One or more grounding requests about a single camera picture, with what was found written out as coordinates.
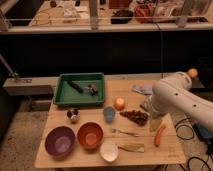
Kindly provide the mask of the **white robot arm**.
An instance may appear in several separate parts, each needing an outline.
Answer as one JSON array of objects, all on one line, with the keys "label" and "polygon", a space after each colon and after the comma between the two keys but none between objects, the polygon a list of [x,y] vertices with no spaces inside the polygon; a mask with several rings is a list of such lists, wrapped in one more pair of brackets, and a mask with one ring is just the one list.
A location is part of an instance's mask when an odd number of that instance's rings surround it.
[{"label": "white robot arm", "polygon": [[191,87],[192,79],[185,72],[176,72],[160,79],[153,85],[149,112],[154,118],[162,117],[172,105],[213,131],[213,102],[189,92]]}]

